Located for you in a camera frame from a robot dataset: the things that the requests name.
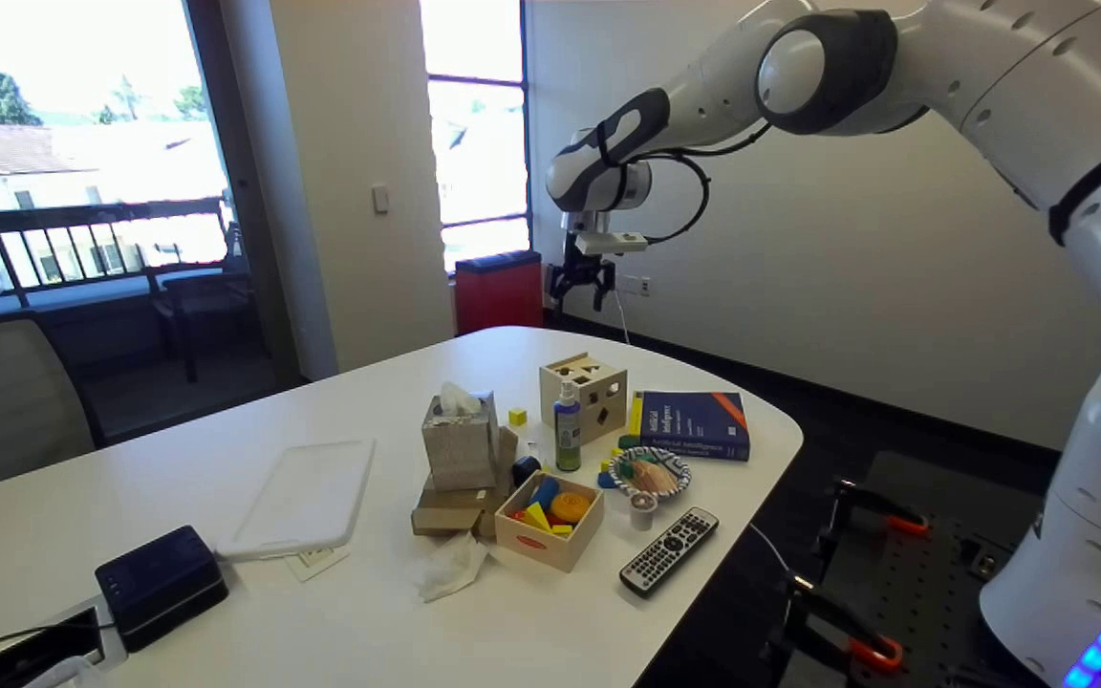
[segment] white wall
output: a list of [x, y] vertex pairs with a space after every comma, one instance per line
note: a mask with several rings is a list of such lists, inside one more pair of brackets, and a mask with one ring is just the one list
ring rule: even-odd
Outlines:
[[[749, 0], [532, 0], [532, 172], [626, 94], [667, 84]], [[1043, 222], [938, 117], [891, 138], [769, 133], [713, 162], [697, 232], [625, 257], [650, 299], [636, 331], [1059, 448], [1101, 366], [1101, 305]], [[617, 228], [667, 232], [697, 208], [684, 172]], [[558, 215], [535, 194], [538, 247]], [[570, 312], [618, 325], [617, 301]]]
[[416, 0], [230, 0], [226, 22], [307, 375], [453, 336]]

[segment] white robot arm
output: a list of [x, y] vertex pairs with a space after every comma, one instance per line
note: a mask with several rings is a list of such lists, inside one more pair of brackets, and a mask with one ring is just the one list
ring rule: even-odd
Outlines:
[[[679, 82], [636, 94], [558, 153], [548, 191], [565, 215], [570, 251], [551, 294], [572, 282], [603, 294], [608, 282], [591, 280], [603, 257], [659, 245], [608, 232], [612, 209], [650, 194], [659, 157], [687, 162], [692, 145], [723, 145], [761, 121], [891, 133], [921, 110], [948, 117], [989, 162], [1101, 294], [1101, 0], [934, 0], [893, 20], [818, 11], [809, 0], [756, 3]], [[1040, 522], [979, 608], [1048, 685], [1101, 685], [1101, 380]]]

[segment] black remote control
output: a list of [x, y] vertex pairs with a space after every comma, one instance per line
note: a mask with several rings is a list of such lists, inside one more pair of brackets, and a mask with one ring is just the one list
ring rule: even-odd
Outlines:
[[650, 547], [644, 547], [626, 566], [625, 566], [625, 585], [636, 596], [659, 594], [674, 571], [679, 571], [702, 538], [715, 533], [715, 516], [702, 507], [687, 507], [674, 527], [660, 533]]

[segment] blue book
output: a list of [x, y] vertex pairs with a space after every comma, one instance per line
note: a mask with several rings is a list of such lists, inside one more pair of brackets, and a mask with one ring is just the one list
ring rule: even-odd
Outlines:
[[636, 391], [626, 437], [684, 459], [749, 459], [749, 422], [741, 392], [725, 391]]

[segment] black device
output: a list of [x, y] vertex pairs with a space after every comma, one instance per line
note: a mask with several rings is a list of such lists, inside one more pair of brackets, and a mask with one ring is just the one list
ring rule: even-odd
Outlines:
[[103, 661], [97, 608], [0, 649], [0, 688], [19, 688], [69, 657]]
[[659, 594], [713, 538], [715, 522], [713, 512], [687, 507], [625, 566], [618, 581], [637, 596]]
[[176, 527], [98, 566], [97, 581], [129, 652], [230, 596], [196, 527]]

